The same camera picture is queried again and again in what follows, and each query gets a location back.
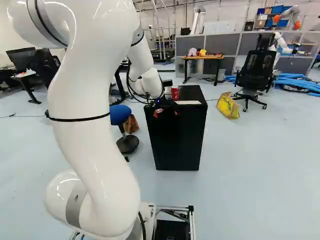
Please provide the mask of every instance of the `pink object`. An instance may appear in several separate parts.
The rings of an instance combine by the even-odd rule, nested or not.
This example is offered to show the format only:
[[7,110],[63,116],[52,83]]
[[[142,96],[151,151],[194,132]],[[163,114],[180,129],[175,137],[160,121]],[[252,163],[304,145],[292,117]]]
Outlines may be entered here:
[[188,57],[196,57],[196,56],[197,56],[197,49],[193,47],[189,50]]

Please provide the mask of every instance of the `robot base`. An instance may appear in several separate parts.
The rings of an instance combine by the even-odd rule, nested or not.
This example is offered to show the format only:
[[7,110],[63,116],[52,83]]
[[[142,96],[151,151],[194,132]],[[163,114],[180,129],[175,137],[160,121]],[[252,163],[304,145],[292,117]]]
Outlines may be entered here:
[[[196,240],[193,206],[164,206],[142,202],[139,210],[144,220],[146,240]],[[70,240],[94,239],[76,231]],[[126,240],[143,240],[142,226],[138,217]]]

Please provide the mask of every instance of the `soda can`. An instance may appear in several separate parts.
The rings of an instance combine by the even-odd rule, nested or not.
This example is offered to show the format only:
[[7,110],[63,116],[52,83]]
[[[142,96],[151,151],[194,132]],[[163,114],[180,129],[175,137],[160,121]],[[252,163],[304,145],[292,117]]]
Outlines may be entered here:
[[174,100],[174,101],[179,100],[179,87],[172,86],[171,87],[171,94],[172,94],[172,100]]

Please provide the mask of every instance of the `white robotic arm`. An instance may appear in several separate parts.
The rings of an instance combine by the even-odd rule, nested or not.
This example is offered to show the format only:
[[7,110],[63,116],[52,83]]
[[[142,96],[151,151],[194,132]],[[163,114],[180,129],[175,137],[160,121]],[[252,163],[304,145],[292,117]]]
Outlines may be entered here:
[[[270,51],[277,52],[278,45],[279,45],[282,48],[282,52],[285,53],[285,54],[303,54],[303,55],[309,55],[310,54],[309,52],[306,52],[306,51],[294,51],[294,49],[289,48],[287,43],[286,43],[286,41],[284,40],[284,38],[282,37],[282,35],[279,32],[275,32],[274,33],[274,39],[277,41],[277,45],[273,44],[272,46],[270,46],[268,48]],[[280,55],[281,54],[279,52],[276,53],[276,57],[275,57],[274,64],[273,64],[273,68],[276,67],[276,65],[277,65],[277,63],[279,61]]]
[[110,81],[128,55],[130,77],[144,73],[145,90],[155,96],[161,90],[146,39],[131,46],[140,38],[132,0],[13,0],[7,12],[28,42],[67,47],[48,90],[48,111],[73,170],[47,187],[47,210],[95,239],[126,239],[138,217],[140,189],[110,131]]
[[280,19],[291,16],[291,21],[293,22],[293,29],[298,30],[301,27],[300,10],[298,5],[294,5],[289,9],[282,12],[280,15],[276,15],[272,18],[274,25],[277,25]]

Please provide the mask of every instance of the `blue bin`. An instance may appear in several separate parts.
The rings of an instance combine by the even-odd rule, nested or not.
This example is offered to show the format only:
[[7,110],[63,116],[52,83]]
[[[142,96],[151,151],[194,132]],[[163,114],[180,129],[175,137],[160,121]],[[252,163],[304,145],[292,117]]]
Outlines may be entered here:
[[265,9],[264,8],[258,8],[258,11],[256,12],[257,15],[264,14]]
[[292,6],[283,6],[282,12],[284,12],[285,10],[288,10],[289,8],[292,8]]
[[283,6],[283,5],[280,5],[280,6],[273,6],[273,7],[272,7],[272,11],[271,11],[271,13],[272,13],[272,14],[280,14],[280,13],[282,13],[282,12],[283,12],[283,8],[284,8],[284,6]]
[[288,25],[288,22],[289,22],[289,20],[280,20],[276,26],[277,27],[286,27]]
[[[294,49],[294,47],[295,47],[294,45],[288,44],[288,48]],[[280,53],[281,56],[291,56],[292,55],[291,53],[283,53],[281,46],[278,47],[277,52]]]
[[272,19],[268,19],[266,22],[265,22],[265,27],[271,27],[272,26]]

